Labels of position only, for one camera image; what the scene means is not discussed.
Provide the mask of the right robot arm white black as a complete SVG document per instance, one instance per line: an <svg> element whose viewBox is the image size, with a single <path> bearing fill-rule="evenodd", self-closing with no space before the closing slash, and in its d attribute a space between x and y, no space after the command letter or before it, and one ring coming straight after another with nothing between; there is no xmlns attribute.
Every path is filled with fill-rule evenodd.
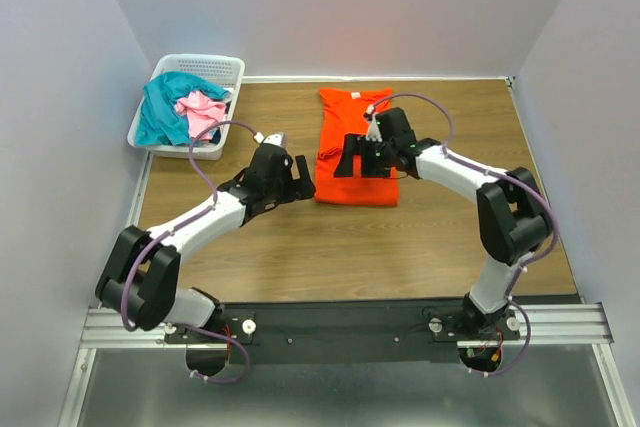
<svg viewBox="0 0 640 427"><path fill-rule="evenodd" d="M463 297L456 321L467 336L485 337L503 317L526 263L555 234L533 174L525 168L495 169L457 155L432 138L419 140L400 108L381 114L369 108L365 119L368 129L364 134L344 136L335 177L353 176L359 158L365 178L385 178L396 169L437 183L476 206L487 258L479 278Z"/></svg>

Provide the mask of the orange t shirt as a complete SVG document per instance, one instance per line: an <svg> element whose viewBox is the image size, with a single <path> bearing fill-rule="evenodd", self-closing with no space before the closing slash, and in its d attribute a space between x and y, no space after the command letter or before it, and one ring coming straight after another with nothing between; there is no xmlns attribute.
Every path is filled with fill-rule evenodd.
<svg viewBox="0 0 640 427"><path fill-rule="evenodd" d="M395 207L399 201L397 171L390 178L363 178L360 175L360 159L354 159L354 175L337 178L347 134L366 133L368 125L364 118L366 108L393 93L390 88L374 91L344 91L322 88L319 96L323 105L324 120L320 132L318 153L315 162L315 200L323 203Z"/></svg>

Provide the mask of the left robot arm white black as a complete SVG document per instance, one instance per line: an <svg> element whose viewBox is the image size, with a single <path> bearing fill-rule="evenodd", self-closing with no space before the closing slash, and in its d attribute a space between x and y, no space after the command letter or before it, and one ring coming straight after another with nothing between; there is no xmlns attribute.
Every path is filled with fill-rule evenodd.
<svg viewBox="0 0 640 427"><path fill-rule="evenodd" d="M95 295L121 315L130 331L182 324L197 340L212 341L222 327L216 312L219 302L197 289L178 287L182 264L253 218L282 204L311 199L314 193L306 158L291 157L285 148L263 142L249 166L200 205L148 230L125 228L115 241Z"/></svg>

